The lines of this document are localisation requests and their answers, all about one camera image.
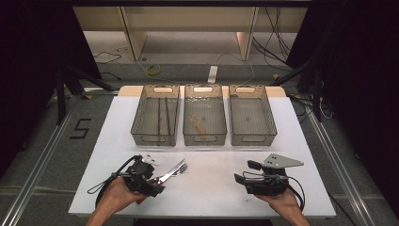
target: human hand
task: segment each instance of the human hand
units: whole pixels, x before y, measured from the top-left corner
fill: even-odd
[[[292,190],[286,189],[284,193],[277,196],[255,196],[269,203],[270,207],[291,223],[291,225],[309,225],[309,222],[302,215]]]
[[[104,192],[96,209],[91,214],[87,226],[103,225],[112,215],[129,204],[133,202],[140,204],[146,198],[146,195],[129,190],[123,178],[118,177]]]

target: white table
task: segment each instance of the white table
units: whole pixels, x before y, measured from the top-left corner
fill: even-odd
[[[248,160],[262,162],[271,153],[304,162],[304,166],[288,168],[287,174],[303,186],[307,218],[332,218],[336,213],[314,164],[289,98],[269,98],[278,135],[270,147],[232,147],[228,132],[224,146],[186,147],[183,137],[183,105],[175,147],[137,147],[130,130],[136,114],[138,97],[115,97],[103,129],[77,189],[70,214],[85,217],[94,210],[97,193],[88,189],[105,180],[127,159],[150,153],[160,165],[154,176],[163,175],[185,158],[188,169],[164,183],[165,190],[156,198],[149,197],[140,205],[131,204],[117,215],[132,218],[276,218],[266,202],[248,195],[234,180],[234,173],[259,172],[247,167]],[[227,99],[226,120],[229,128]],[[299,193],[295,181],[290,184]]]

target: metal rail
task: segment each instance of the metal rail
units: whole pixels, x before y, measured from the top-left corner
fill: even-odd
[[[375,225],[366,203],[363,201],[363,198],[361,197],[346,167],[344,166],[343,161],[332,144],[324,125],[316,119],[313,113],[310,114],[310,119],[311,124],[313,125],[317,136],[320,138],[324,150],[326,151],[329,162],[331,163],[332,168],[334,168],[334,171],[337,174],[341,185],[343,186],[343,191],[345,192],[355,211],[356,216],[358,217],[359,223],[364,226]]]
[[[53,152],[60,141],[62,134],[65,131],[66,125],[68,125],[72,112],[74,111],[76,105],[79,102],[79,97],[74,96],[71,98],[71,103],[69,109],[67,109],[67,114],[61,124],[56,126],[55,131],[51,135],[49,141],[47,142],[43,152],[40,155],[38,162],[32,169],[29,177],[26,179],[24,186],[21,188],[17,198],[14,200],[13,204],[10,206],[6,213],[6,217],[2,222],[2,226],[17,225],[18,220],[22,216],[27,203],[32,196],[36,185],[38,184],[41,175],[44,173],[48,162],[50,161]]]

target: wrist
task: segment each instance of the wrist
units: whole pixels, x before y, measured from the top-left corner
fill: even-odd
[[[289,211],[286,215],[286,219],[293,226],[309,226],[309,222],[305,219],[299,207]]]
[[[102,209],[95,209],[90,215],[86,226],[100,226],[104,225],[113,215],[112,211],[104,211]]]

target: fork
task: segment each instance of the fork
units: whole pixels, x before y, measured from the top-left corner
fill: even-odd
[[[179,176],[180,174],[184,173],[185,170],[187,170],[188,166],[186,163],[184,163],[181,167],[179,167],[173,174],[172,176]]]

